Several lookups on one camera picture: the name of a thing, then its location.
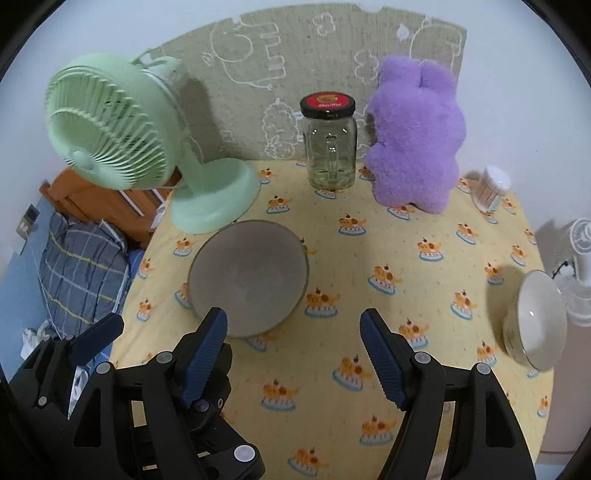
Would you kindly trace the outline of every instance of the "white bowl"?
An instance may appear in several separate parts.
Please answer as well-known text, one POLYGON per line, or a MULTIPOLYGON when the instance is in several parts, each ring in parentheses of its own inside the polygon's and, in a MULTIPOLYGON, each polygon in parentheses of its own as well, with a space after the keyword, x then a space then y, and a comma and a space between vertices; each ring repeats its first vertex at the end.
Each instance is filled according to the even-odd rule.
POLYGON ((503 323, 507 352, 538 371, 552 369, 566 344, 566 310, 554 281, 540 270, 529 272, 503 323))

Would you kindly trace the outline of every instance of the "bowl rim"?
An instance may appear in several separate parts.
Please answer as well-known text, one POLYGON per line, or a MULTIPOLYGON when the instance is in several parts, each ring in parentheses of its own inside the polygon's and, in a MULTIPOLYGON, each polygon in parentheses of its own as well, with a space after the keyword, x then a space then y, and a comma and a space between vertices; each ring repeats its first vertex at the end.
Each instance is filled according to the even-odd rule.
MULTIPOLYGON (((250 220, 235 220, 234 222, 226 225, 225 227, 220 228, 217 232, 215 232, 211 237, 209 237, 207 240, 205 240, 205 242, 203 243, 203 245, 199 248, 199 250, 197 250, 197 253, 195 254, 195 256, 193 257, 193 261, 191 262, 191 266, 189 267, 189 272, 187 273, 187 291, 189 294, 189 305, 191 306, 191 311, 193 312, 193 314, 198 318, 203 320, 205 318, 205 314, 207 314, 207 312, 205 312, 205 314, 201 314, 197 311, 197 307, 195 306, 193 299, 191 297, 191 287, 190 287, 190 280, 191 280, 191 272, 193 271, 193 267, 195 265, 195 262, 197 261, 197 257, 199 256, 199 254, 201 253, 201 250, 203 250, 203 248, 205 248, 205 246, 212 240, 214 239, 216 236, 218 236, 221 232, 223 232, 224 230, 227 230, 228 228, 232 228, 240 223, 271 223, 273 225, 277 225, 281 228, 283 228, 284 230, 287 230, 290 234, 292 234, 295 239, 298 240, 298 242, 300 241, 300 238, 295 234, 295 232, 293 230, 291 230, 290 228, 287 228, 285 225, 282 225, 280 223, 277 222, 272 222, 271 220, 259 220, 256 218, 250 219, 250 220)), ((302 252, 304 255, 304 261, 306 262, 306 279, 304 280, 304 286, 301 290, 300 296, 297 300, 297 302, 295 303, 295 305, 293 306, 293 308, 290 310, 290 312, 285 315, 285 317, 283 317, 281 320, 279 320, 279 322, 277 322, 274 326, 270 327, 267 330, 263 330, 261 332, 258 333, 253 333, 251 335, 232 335, 230 333, 228 333, 228 337, 230 338, 250 338, 256 335, 261 335, 263 333, 269 332, 270 330, 273 330, 273 328, 276 328, 277 326, 279 326, 280 324, 283 323, 283 321, 287 318, 289 318, 298 308, 298 306, 300 306, 301 301, 303 300, 304 296, 306 295, 306 291, 308 289, 308 282, 310 281, 310 259, 308 258, 308 255, 306 254, 306 249, 305 247, 302 246, 302 252)))
MULTIPOLYGON (((527 362, 533 367, 535 368, 538 372, 548 372, 550 370, 552 370, 554 368, 554 365, 552 365, 549 368, 546 369, 540 369, 537 366, 534 365, 534 363, 530 360, 530 357, 527 355, 527 351, 525 350, 525 346, 523 345, 523 339, 521 337, 521 322, 519 321, 519 301, 521 300, 521 292, 523 291, 523 285, 525 284, 526 279, 531 276, 532 274, 536 274, 537 272, 541 272, 544 275, 546 275, 550 280, 552 280, 552 278, 543 270, 540 270, 539 268, 536 268, 534 270, 530 270, 529 272, 527 272, 524 277, 523 280, 521 281, 521 285, 519 285, 519 290, 517 291, 517 298, 515 300, 515 304, 514 304, 514 309, 515 309, 515 320, 517 323, 517 333, 519 333, 519 345, 521 347, 521 350, 523 351, 523 354, 525 355, 525 358, 527 360, 527 362)), ((558 356, 558 360, 560 360, 560 357, 562 356, 564 352, 564 346, 562 347, 562 350, 560 352, 560 355, 558 356)))

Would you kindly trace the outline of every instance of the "yellow tablecloth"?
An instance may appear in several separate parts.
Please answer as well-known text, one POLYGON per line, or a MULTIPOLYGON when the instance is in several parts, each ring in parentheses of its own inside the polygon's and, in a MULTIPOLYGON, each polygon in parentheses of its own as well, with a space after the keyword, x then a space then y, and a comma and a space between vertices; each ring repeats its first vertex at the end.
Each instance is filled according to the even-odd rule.
MULTIPOLYGON (((385 399, 361 342, 367 307, 444 365, 491 365, 535 460, 553 373, 528 372, 501 347, 506 303, 527 271, 542 269, 515 196, 486 218, 465 192, 469 181, 460 180, 445 214, 429 215, 378 205, 364 169, 352 188, 332 194, 315 192, 296 162, 256 167, 261 193, 242 219, 290 228, 310 260, 307 297, 294 314, 264 335, 227 340, 234 360, 223 413, 259 447, 265 477, 378 476, 403 413, 385 399)), ((118 367, 172 350, 197 328, 184 283, 211 235, 186 235, 164 216, 125 303, 125 330, 111 355, 118 367)), ((439 456, 449 443, 448 407, 439 456)))

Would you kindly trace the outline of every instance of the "green desk fan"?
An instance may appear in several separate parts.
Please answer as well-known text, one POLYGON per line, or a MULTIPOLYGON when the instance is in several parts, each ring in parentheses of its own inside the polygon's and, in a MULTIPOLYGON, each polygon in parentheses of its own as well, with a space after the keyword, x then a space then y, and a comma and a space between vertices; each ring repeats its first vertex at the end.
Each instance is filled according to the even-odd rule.
POLYGON ((177 102, 189 78, 179 59, 132 62, 115 54, 73 60, 51 80, 45 112, 49 138, 74 171, 114 190, 154 189, 175 167, 183 174, 171 220, 187 233, 228 225, 255 200, 260 182, 236 158, 202 164, 177 102))

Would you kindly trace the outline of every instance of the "cotton swab container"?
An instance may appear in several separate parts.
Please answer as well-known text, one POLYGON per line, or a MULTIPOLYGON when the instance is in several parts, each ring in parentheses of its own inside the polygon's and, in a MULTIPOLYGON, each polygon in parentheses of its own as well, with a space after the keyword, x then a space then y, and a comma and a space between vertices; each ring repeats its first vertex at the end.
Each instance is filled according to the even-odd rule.
POLYGON ((511 179, 504 171, 488 165, 480 177, 478 185, 472 189, 472 201, 483 213, 492 213, 503 201, 511 188, 511 179))

